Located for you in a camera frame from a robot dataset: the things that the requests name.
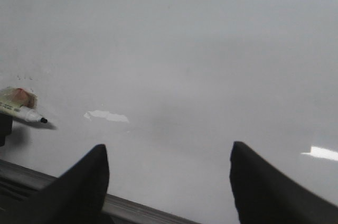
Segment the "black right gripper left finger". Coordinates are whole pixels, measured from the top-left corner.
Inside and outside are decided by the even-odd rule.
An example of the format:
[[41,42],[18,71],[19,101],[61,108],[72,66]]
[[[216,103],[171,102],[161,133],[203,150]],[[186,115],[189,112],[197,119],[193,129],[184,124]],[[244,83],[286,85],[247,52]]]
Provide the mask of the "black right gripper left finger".
[[97,223],[109,184],[104,144],[15,211],[16,223]]

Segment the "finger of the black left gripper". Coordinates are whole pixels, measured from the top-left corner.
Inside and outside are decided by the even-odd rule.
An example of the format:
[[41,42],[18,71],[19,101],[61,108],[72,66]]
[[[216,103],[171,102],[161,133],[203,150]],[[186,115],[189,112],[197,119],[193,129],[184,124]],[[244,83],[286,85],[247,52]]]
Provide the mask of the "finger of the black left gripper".
[[8,135],[12,133],[13,117],[1,114],[0,117],[0,144],[5,145],[5,140]]

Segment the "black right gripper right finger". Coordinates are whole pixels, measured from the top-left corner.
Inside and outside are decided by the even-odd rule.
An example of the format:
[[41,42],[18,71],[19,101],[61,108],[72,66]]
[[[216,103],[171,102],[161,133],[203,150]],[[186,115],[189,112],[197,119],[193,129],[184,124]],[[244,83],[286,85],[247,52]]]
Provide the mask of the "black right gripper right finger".
[[230,162],[240,223],[337,223],[337,206],[294,182],[245,143],[234,142]]

